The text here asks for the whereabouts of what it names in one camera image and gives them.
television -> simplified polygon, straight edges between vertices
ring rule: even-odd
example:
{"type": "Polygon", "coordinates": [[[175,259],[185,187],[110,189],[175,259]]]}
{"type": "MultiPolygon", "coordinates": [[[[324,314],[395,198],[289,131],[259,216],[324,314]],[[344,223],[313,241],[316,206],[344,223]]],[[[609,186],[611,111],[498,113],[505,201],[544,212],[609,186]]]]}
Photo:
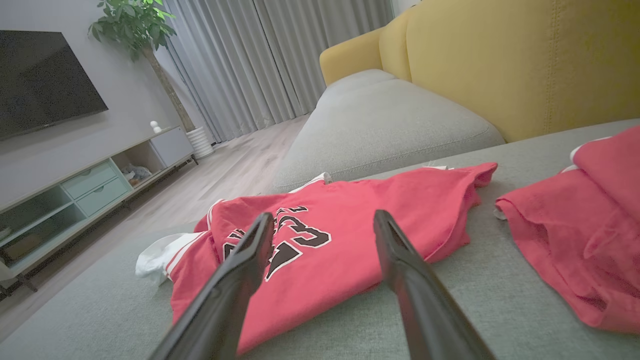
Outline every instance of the television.
{"type": "Polygon", "coordinates": [[[105,110],[62,33],[0,30],[0,141],[105,110]]]}

cabinet drawer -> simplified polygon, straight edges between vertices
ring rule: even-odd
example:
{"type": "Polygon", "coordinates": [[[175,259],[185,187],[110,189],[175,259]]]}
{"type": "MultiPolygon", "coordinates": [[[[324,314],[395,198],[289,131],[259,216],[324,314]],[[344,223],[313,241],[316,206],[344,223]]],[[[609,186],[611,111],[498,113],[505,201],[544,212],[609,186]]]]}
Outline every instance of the cabinet drawer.
{"type": "Polygon", "coordinates": [[[78,200],[77,204],[86,213],[86,216],[90,217],[125,192],[127,192],[127,187],[119,178],[116,178],[90,192],[87,196],[78,200]]]}
{"type": "Polygon", "coordinates": [[[116,177],[115,171],[109,166],[109,162],[105,161],[65,181],[62,187],[71,197],[77,199],[114,177],[116,177]]]}

gray curtain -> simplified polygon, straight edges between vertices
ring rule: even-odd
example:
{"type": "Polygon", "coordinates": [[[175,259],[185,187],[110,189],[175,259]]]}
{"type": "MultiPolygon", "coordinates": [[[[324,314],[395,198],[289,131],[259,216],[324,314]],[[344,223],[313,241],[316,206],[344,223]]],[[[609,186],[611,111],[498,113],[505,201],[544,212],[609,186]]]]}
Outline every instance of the gray curtain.
{"type": "Polygon", "coordinates": [[[388,0],[165,0],[174,62],[217,142],[312,111],[326,48],[384,26],[388,0]]]}

white plant pot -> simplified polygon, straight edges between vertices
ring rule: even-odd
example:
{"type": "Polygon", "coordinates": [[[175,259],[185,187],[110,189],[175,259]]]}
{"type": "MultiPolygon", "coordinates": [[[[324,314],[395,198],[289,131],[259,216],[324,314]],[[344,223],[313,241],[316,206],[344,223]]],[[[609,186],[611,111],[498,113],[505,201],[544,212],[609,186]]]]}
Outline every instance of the white plant pot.
{"type": "Polygon", "coordinates": [[[213,154],[213,147],[207,140],[207,134],[204,133],[202,126],[188,132],[187,138],[189,142],[191,142],[191,146],[193,146],[193,150],[195,151],[193,155],[195,155],[196,159],[206,158],[213,154]]]}

tv stand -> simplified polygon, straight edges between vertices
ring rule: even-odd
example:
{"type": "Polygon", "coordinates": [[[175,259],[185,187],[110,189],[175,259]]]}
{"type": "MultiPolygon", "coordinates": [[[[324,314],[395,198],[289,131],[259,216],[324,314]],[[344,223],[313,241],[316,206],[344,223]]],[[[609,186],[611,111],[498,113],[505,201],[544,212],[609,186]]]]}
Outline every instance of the tv stand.
{"type": "MultiPolygon", "coordinates": [[[[37,291],[25,276],[28,270],[127,205],[133,195],[192,160],[197,165],[182,128],[171,127],[0,209],[0,231],[7,226],[12,230],[0,238],[0,281],[16,279],[37,291]],[[149,169],[151,176],[130,183],[120,171],[128,164],[149,169]]],[[[0,286],[0,293],[9,296],[11,291],[0,286]]]]}

